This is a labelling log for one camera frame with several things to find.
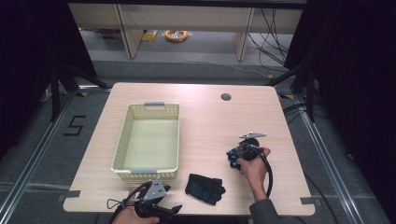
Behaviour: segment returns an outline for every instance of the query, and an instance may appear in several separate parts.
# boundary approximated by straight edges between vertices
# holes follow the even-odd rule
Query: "gray floor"
[[[94,62],[99,78],[112,84],[118,81],[131,82],[174,82],[262,85],[269,75],[281,72],[261,67],[259,52],[249,42],[245,60],[238,62],[234,54],[233,34],[191,32],[182,43],[164,40],[162,31],[154,43],[144,42],[135,59],[128,60],[120,39],[104,40],[93,31],[81,32]],[[259,35],[253,35],[261,42]],[[280,35],[279,41],[288,46],[291,35]],[[276,56],[278,51],[267,47]],[[272,69],[285,70],[278,63],[262,56],[262,63]],[[89,84],[79,79],[80,84]],[[290,93],[292,78],[277,85],[280,94]],[[63,210],[63,198],[70,187],[93,129],[105,105],[108,91],[90,91],[87,96],[75,96],[67,107],[59,128],[35,170],[29,185],[21,197],[8,223],[107,223],[110,214],[67,213]],[[296,104],[292,99],[280,99],[283,108]],[[30,156],[39,144],[41,136],[50,124],[50,101],[40,106],[21,138],[0,161],[0,200],[4,200],[12,184],[18,181]],[[74,116],[75,124],[83,125],[78,136],[65,136],[76,129],[69,128]],[[389,223],[375,196],[371,192],[359,168],[345,157],[344,146],[332,120],[321,105],[315,106],[315,125],[329,150],[335,166],[343,177],[364,223]],[[318,154],[304,117],[298,110],[286,115],[290,133],[296,146],[304,172],[314,181],[329,201],[338,223],[351,223],[340,197],[334,189],[326,168]],[[312,217],[303,217],[306,223],[334,223],[329,207],[312,184],[308,187],[316,202],[317,212]],[[282,223],[301,223],[295,217],[282,217]]]

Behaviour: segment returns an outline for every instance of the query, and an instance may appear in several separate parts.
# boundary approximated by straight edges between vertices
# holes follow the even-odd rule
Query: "table hole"
[[[223,94],[221,95],[221,99],[222,99],[223,101],[229,101],[229,100],[231,100],[231,95],[230,95],[229,93],[223,93]]]

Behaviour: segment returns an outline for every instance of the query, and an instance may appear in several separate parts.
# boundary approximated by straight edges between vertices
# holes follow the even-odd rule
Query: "black glove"
[[[225,188],[221,184],[221,179],[190,174],[186,194],[205,203],[216,205],[216,202],[221,199],[221,194],[225,193]]]

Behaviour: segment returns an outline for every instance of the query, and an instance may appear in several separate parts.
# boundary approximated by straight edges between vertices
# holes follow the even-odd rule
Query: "basket handle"
[[[157,170],[131,170],[131,175],[156,175]]]
[[[165,102],[145,102],[146,110],[165,110]]]

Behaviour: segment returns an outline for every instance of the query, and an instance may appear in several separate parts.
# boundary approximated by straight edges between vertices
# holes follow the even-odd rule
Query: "sleeve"
[[[255,202],[249,209],[254,224],[275,224],[280,222],[274,204],[269,199]]]

